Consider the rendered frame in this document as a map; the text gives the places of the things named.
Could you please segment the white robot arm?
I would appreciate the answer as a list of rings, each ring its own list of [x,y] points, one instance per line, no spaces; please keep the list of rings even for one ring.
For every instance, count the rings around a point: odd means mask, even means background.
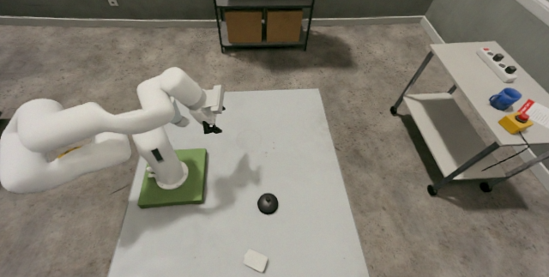
[[[189,171],[179,161],[163,127],[175,116],[170,97],[190,110],[211,107],[213,114],[221,114],[224,92],[221,85],[203,91],[181,69],[170,68],[138,86],[142,109],[137,111],[112,115],[94,102],[63,111],[55,100],[31,100],[16,111],[2,134],[0,181],[6,190],[17,194],[52,190],[128,160],[127,135],[132,135],[137,152],[150,165],[147,172],[154,170],[148,177],[155,177],[162,189],[176,189]],[[87,145],[49,161],[48,152],[89,137]]]

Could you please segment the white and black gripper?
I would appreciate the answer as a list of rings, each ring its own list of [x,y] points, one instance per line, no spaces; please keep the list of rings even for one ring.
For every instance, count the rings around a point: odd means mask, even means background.
[[[196,110],[189,109],[189,113],[199,124],[203,126],[204,135],[210,134],[213,132],[215,134],[222,133],[222,130],[219,127],[215,126],[215,120],[216,120],[217,114],[214,115],[211,112],[211,107],[204,107],[204,108],[200,107],[199,109],[196,109]],[[211,124],[213,125],[213,127],[210,127]]]

